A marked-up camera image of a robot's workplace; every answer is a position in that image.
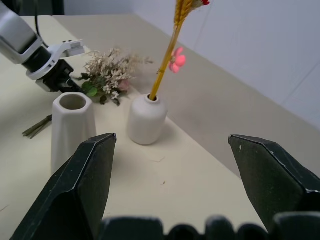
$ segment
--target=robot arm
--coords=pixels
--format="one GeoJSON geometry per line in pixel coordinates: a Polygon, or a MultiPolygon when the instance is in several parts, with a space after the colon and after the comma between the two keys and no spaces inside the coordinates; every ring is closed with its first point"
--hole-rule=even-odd
{"type": "Polygon", "coordinates": [[[85,52],[82,40],[44,48],[43,41],[17,14],[0,1],[0,53],[27,69],[27,76],[47,92],[82,92],[70,73],[73,68],[61,57],[85,52]]]}

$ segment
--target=yellow stick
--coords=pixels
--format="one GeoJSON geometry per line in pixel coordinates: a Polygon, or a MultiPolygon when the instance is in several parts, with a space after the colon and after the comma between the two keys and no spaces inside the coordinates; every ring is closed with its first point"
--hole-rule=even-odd
{"type": "Polygon", "coordinates": [[[182,22],[178,26],[174,27],[174,31],[173,31],[173,34],[172,34],[172,37],[171,37],[171,41],[170,41],[169,47],[166,50],[166,53],[165,53],[164,58],[162,60],[161,67],[160,67],[160,69],[158,71],[158,75],[156,77],[155,83],[154,83],[154,85],[152,87],[151,94],[149,96],[149,99],[151,101],[154,101],[155,98],[156,98],[156,95],[157,95],[159,86],[161,84],[162,78],[165,75],[166,68],[167,68],[167,66],[169,64],[169,61],[170,61],[171,56],[172,56],[172,52],[173,52],[173,50],[175,48],[175,45],[177,43],[177,40],[178,40],[178,37],[179,37],[179,33],[181,31],[181,27],[182,27],[182,22]]]}

